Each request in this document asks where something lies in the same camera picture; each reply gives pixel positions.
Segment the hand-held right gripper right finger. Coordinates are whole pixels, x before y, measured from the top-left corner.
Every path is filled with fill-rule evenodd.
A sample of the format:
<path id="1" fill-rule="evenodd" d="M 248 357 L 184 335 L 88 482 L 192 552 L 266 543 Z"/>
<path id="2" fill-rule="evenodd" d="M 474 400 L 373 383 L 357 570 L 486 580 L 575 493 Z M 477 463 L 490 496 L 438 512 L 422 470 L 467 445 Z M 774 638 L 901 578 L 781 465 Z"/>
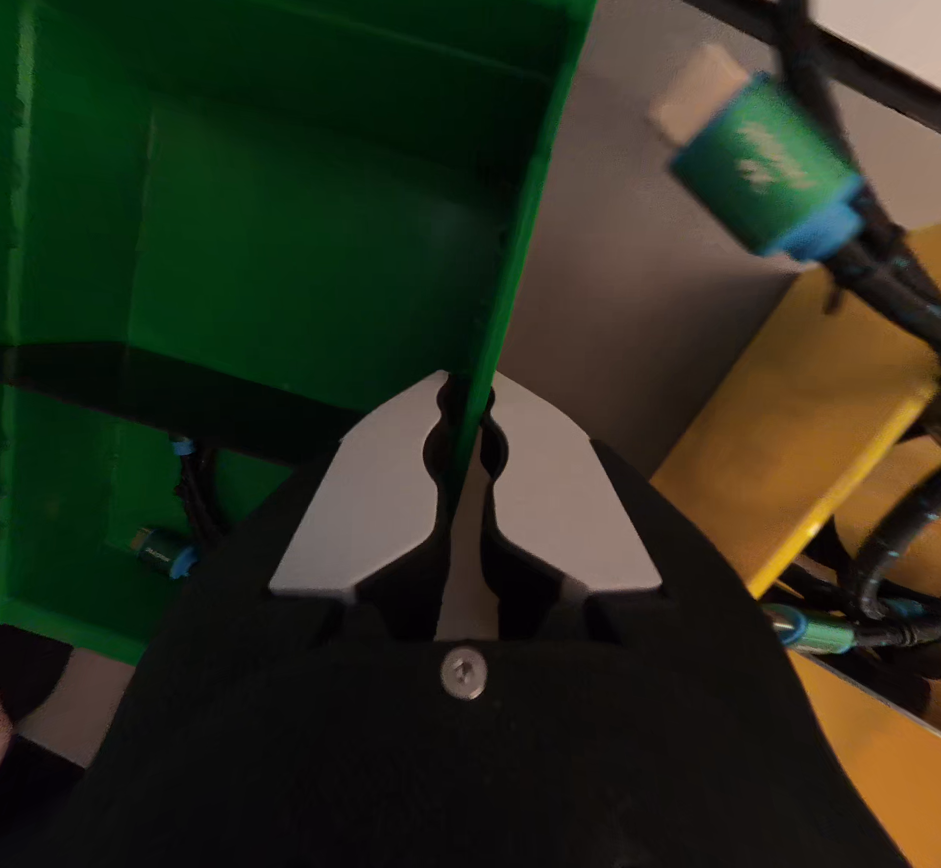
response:
<path id="1" fill-rule="evenodd" d="M 663 581 L 588 434 L 568 415 L 496 373 L 485 434 L 497 537 L 566 592 L 654 592 Z"/>

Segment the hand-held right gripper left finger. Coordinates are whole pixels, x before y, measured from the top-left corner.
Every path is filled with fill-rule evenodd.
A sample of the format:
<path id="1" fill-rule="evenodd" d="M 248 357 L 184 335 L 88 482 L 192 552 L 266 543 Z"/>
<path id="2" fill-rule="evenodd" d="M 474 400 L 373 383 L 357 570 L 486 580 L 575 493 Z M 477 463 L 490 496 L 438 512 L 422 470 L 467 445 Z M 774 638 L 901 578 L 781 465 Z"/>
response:
<path id="1" fill-rule="evenodd" d="M 269 583 L 277 595 L 350 602 L 359 583 L 432 536 L 440 489 L 425 447 L 449 375 L 429 374 L 341 440 Z"/>

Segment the thin braided cable green plugs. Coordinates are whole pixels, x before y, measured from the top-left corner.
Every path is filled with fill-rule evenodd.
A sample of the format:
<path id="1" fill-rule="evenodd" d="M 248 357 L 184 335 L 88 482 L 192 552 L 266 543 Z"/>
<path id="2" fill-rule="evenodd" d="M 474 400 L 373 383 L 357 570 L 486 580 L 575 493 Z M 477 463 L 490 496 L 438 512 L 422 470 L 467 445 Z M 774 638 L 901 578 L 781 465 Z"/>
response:
<path id="1" fill-rule="evenodd" d="M 185 517 L 185 530 L 143 526 L 130 543 L 135 558 L 172 580 L 189 577 L 202 556 L 216 549 L 229 533 L 229 520 L 218 498 L 217 451 L 200 440 L 169 434 L 178 477 L 173 488 Z"/>

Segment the yellow plastic bin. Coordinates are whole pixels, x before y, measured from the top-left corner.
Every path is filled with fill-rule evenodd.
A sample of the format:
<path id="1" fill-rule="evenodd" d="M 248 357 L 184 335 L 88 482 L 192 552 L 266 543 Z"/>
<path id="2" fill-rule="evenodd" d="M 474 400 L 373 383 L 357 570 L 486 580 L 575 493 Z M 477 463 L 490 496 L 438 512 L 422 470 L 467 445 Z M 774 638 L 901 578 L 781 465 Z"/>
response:
<path id="1" fill-rule="evenodd" d="M 754 597 L 865 481 L 851 543 L 939 462 L 892 450 L 939 390 L 934 353 L 853 296 L 825 313 L 829 293 L 821 270 L 794 282 L 652 478 Z M 866 804 L 913 866 L 939 866 L 939 683 L 911 715 L 789 657 Z"/>

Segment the green plastic bin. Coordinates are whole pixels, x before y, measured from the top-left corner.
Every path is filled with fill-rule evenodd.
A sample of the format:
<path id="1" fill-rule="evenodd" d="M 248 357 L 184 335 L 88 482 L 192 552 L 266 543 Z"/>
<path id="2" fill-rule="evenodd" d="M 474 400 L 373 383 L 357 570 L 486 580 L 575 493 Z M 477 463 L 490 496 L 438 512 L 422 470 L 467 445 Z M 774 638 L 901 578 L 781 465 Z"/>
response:
<path id="1" fill-rule="evenodd" d="M 175 432 L 243 519 L 431 372 L 448 501 L 596 0 L 2 0 L 2 624 L 135 664 Z"/>

